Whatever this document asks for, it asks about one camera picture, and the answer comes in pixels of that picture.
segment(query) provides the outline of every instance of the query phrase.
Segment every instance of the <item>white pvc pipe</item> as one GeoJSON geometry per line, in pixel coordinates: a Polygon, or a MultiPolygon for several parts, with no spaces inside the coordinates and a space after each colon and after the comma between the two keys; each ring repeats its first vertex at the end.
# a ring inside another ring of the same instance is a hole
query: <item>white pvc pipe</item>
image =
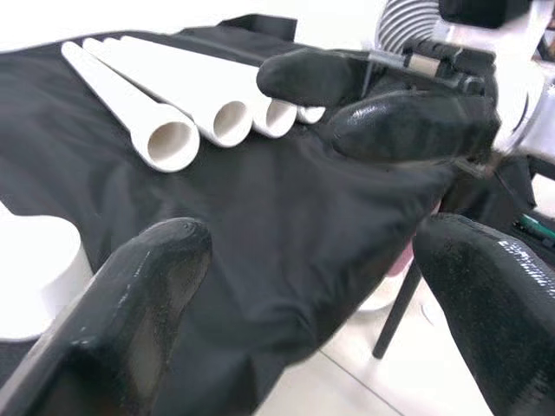
{"type": "Polygon", "coordinates": [[[211,74],[215,79],[223,80],[226,88],[234,88],[248,100],[254,129],[266,137],[276,139],[284,136],[295,122],[297,106],[285,101],[273,100],[260,92],[256,82],[257,67],[131,36],[123,36],[120,42],[122,49],[130,54],[134,51],[135,54],[143,54],[151,59],[156,56],[156,60],[174,68],[182,68],[183,71],[185,68],[199,68],[202,73],[211,74]]]}
{"type": "Polygon", "coordinates": [[[73,42],[62,55],[129,131],[135,151],[153,169],[176,172],[199,151],[199,131],[178,109],[159,104],[73,42]]]}
{"type": "Polygon", "coordinates": [[[40,336],[93,276],[73,224],[12,214],[0,201],[0,341],[40,336]]]}
{"type": "Polygon", "coordinates": [[[322,119],[326,107],[299,107],[297,120],[304,124],[315,124],[322,119]]]}
{"type": "Polygon", "coordinates": [[[152,56],[130,54],[115,39],[102,43],[88,38],[83,48],[152,95],[190,115],[200,132],[217,146],[236,146],[251,130],[252,116],[246,104],[231,89],[216,88],[205,68],[179,68],[152,56]]]}

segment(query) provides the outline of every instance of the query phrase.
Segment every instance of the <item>black glove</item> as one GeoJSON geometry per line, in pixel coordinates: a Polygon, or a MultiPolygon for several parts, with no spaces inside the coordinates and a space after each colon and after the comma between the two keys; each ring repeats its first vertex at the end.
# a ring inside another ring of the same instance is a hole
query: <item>black glove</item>
{"type": "Polygon", "coordinates": [[[329,121],[332,143],[352,158],[487,159],[499,128],[493,98],[417,90],[383,68],[366,94],[366,55],[300,49],[275,56],[260,67],[258,87],[301,106],[342,106],[329,121]]]}

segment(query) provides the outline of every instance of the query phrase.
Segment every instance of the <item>black metal leg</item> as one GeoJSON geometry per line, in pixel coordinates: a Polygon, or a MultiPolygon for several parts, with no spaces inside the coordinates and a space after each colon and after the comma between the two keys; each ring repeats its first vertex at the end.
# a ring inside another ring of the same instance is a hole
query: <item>black metal leg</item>
{"type": "Polygon", "coordinates": [[[378,342],[375,344],[374,350],[372,351],[372,355],[374,355],[374,357],[378,360],[382,359],[385,355],[385,352],[389,347],[389,343],[391,342],[393,335],[395,335],[395,331],[399,327],[402,316],[405,315],[407,306],[413,298],[421,279],[422,274],[420,269],[413,260],[413,263],[408,269],[407,276],[402,283],[401,289],[399,290],[399,295],[397,295],[393,308],[391,309],[391,312],[389,312],[388,320],[385,322],[382,332],[380,333],[380,337],[378,338],[378,342]]]}

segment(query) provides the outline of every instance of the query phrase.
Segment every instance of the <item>pipe socket end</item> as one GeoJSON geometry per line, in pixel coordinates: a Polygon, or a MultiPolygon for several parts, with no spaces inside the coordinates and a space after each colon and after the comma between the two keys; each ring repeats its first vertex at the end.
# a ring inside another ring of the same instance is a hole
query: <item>pipe socket end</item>
{"type": "Polygon", "coordinates": [[[315,124],[322,119],[325,112],[326,107],[299,107],[297,120],[304,124],[315,124]]]}
{"type": "Polygon", "coordinates": [[[160,104],[158,117],[131,132],[139,155],[153,169],[177,172],[189,166],[199,152],[199,130],[177,109],[160,104]]]}
{"type": "Polygon", "coordinates": [[[213,119],[195,119],[195,122],[206,138],[216,146],[234,147],[251,131],[252,115],[242,101],[229,101],[219,109],[213,119]]]}
{"type": "Polygon", "coordinates": [[[277,139],[291,130],[297,118],[297,106],[281,100],[268,99],[258,107],[255,129],[266,137],[277,139]]]}

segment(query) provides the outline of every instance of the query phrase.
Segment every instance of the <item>white cylindrical object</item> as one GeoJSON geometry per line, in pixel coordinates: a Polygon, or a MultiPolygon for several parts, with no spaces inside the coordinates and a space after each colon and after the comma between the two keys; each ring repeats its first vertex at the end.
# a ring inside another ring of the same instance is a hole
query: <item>white cylindrical object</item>
{"type": "Polygon", "coordinates": [[[177,108],[159,104],[73,42],[62,55],[129,131],[134,149],[153,169],[177,172],[199,151],[199,131],[177,108]]]}
{"type": "Polygon", "coordinates": [[[73,224],[0,202],[0,341],[40,336],[93,276],[73,224]]]}
{"type": "Polygon", "coordinates": [[[131,36],[123,36],[120,42],[123,49],[129,53],[134,51],[135,54],[141,53],[151,58],[156,56],[157,60],[174,68],[182,68],[183,71],[185,68],[200,68],[203,74],[208,73],[218,80],[221,79],[225,88],[233,88],[249,101],[254,129],[266,137],[276,139],[284,136],[295,122],[297,106],[274,100],[260,92],[256,82],[257,67],[131,36]]]}
{"type": "Polygon", "coordinates": [[[322,119],[326,107],[299,107],[297,120],[304,124],[315,124],[322,119]]]}
{"type": "Polygon", "coordinates": [[[152,95],[190,115],[200,132],[217,146],[236,146],[251,130],[247,105],[232,89],[215,88],[214,82],[220,81],[214,80],[206,68],[183,68],[134,53],[121,48],[115,39],[102,43],[88,38],[83,48],[152,95]]]}

